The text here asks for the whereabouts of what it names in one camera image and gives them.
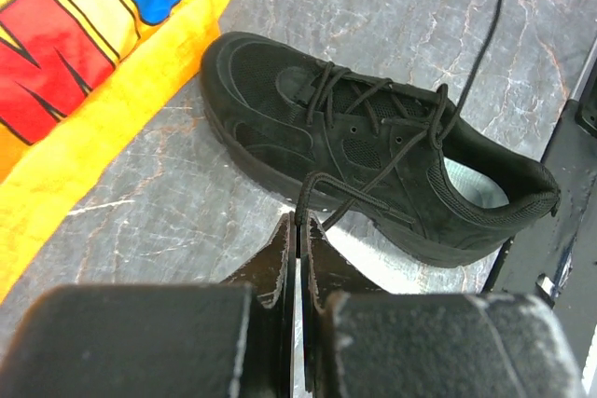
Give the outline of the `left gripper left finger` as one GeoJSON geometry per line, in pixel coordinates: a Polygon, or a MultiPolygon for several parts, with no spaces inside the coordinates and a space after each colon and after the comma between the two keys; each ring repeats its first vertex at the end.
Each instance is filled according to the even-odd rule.
{"type": "Polygon", "coordinates": [[[243,288],[231,397],[291,397],[297,235],[294,214],[279,219],[267,243],[224,283],[243,288]]]}

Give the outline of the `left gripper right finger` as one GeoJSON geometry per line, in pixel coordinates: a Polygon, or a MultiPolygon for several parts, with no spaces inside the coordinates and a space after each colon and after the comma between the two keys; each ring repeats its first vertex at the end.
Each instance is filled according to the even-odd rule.
{"type": "Polygon", "coordinates": [[[318,393],[324,367],[323,319],[326,300],[336,291],[349,294],[381,293],[383,289],[350,263],[328,240],[313,213],[298,226],[302,294],[302,334],[305,387],[318,393]]]}

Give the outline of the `black shoe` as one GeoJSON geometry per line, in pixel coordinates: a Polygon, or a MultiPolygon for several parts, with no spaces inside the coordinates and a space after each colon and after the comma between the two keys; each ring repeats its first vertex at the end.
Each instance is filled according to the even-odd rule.
{"type": "Polygon", "coordinates": [[[200,84],[231,159],[298,219],[361,213],[428,265],[474,263],[558,210],[548,169],[474,130],[446,85],[360,75],[245,32],[205,50],[200,84]]]}

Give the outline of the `black shoelace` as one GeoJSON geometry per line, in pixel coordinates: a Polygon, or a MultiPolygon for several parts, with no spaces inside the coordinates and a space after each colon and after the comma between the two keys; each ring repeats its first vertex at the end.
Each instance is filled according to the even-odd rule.
{"type": "MultiPolygon", "coordinates": [[[[444,111],[448,105],[449,100],[448,86],[444,83],[437,88],[435,92],[435,97],[433,97],[431,100],[421,99],[425,102],[431,103],[436,106],[435,112],[433,112],[433,114],[431,115],[431,121],[420,123],[412,121],[410,118],[407,118],[407,114],[404,111],[402,112],[402,114],[404,114],[404,118],[397,118],[396,120],[394,120],[395,123],[404,123],[413,127],[417,125],[419,126],[419,128],[421,128],[421,131],[418,134],[416,134],[410,141],[408,141],[402,147],[402,149],[400,149],[397,152],[397,154],[390,159],[387,165],[376,175],[376,177],[369,181],[368,184],[365,184],[365,186],[361,187],[361,189],[357,189],[353,186],[350,186],[344,183],[343,181],[340,181],[339,179],[335,178],[329,173],[309,173],[305,177],[305,180],[302,184],[301,190],[298,195],[297,208],[295,210],[295,225],[297,227],[305,226],[306,224],[308,224],[310,198],[315,187],[319,183],[332,186],[336,190],[350,197],[349,199],[344,201],[341,204],[341,206],[335,212],[333,212],[329,218],[327,218],[324,221],[324,230],[329,230],[332,226],[338,223],[339,220],[352,208],[352,206],[356,202],[363,202],[380,210],[383,213],[388,213],[389,215],[392,215],[393,217],[397,218],[398,221],[401,221],[404,224],[409,225],[414,223],[414,218],[392,208],[382,200],[374,198],[369,194],[369,191],[374,186],[377,186],[381,180],[384,180],[386,176],[390,173],[390,171],[396,168],[398,162],[401,161],[401,159],[408,154],[412,147],[414,147],[417,143],[422,141],[424,137],[428,139],[429,145],[433,149],[442,149],[444,139],[449,135],[451,130],[454,128],[457,120],[461,117],[462,110],[466,104],[467,97],[475,81],[482,60],[485,57],[486,51],[488,50],[490,44],[492,43],[497,24],[501,17],[503,2],[504,0],[496,0],[493,18],[489,30],[466,79],[465,86],[459,97],[456,109],[446,126],[444,126],[440,131],[440,120],[443,117],[444,111]]],[[[318,108],[320,104],[326,105],[325,122],[329,125],[332,124],[333,99],[331,90],[340,82],[342,78],[345,78],[350,73],[351,70],[346,67],[337,66],[333,62],[326,62],[326,64],[324,65],[323,73],[321,74],[320,83],[318,84],[314,95],[311,97],[308,103],[306,125],[312,125],[314,120],[315,109],[318,108]]],[[[416,97],[414,93],[408,92],[408,89],[414,89],[413,86],[399,85],[395,88],[394,85],[395,84],[391,78],[379,78],[379,80],[375,82],[363,94],[359,94],[356,100],[354,100],[354,102],[346,110],[346,113],[352,112],[359,104],[363,103],[365,100],[368,100],[371,96],[373,96],[373,94],[384,89],[393,92],[393,94],[395,93],[395,91],[397,91],[398,93],[402,93],[402,95],[404,96],[408,96],[413,99],[418,99],[418,97],[416,97]]]]}

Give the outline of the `orange Mickey Mouse pillow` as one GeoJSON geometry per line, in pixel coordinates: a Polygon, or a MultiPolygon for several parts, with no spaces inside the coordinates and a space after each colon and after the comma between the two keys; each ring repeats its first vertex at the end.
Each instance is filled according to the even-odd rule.
{"type": "Polygon", "coordinates": [[[1,0],[1,290],[199,70],[229,0],[1,0]]]}

